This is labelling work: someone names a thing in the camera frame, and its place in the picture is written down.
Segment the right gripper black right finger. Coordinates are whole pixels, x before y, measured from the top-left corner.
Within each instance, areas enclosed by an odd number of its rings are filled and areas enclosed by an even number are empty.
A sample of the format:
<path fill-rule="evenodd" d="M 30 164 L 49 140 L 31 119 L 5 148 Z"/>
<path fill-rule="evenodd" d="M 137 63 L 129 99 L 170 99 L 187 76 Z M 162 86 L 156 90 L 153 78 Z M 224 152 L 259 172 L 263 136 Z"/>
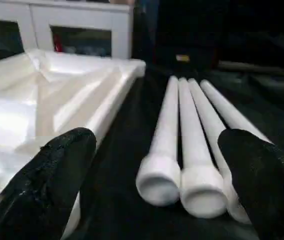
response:
<path fill-rule="evenodd" d="M 259 238 L 284 240 L 284 150 L 241 129 L 222 131 L 217 142 Z"/>

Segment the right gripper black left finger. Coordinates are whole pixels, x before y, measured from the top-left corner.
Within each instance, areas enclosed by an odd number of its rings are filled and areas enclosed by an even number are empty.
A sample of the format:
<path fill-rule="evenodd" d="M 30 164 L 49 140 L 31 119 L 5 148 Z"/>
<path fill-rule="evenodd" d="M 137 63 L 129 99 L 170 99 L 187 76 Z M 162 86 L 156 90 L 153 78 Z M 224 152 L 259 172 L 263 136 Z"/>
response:
<path fill-rule="evenodd" d="M 51 139 L 0 193 L 0 240 L 59 240 L 97 140 L 77 127 Z"/>

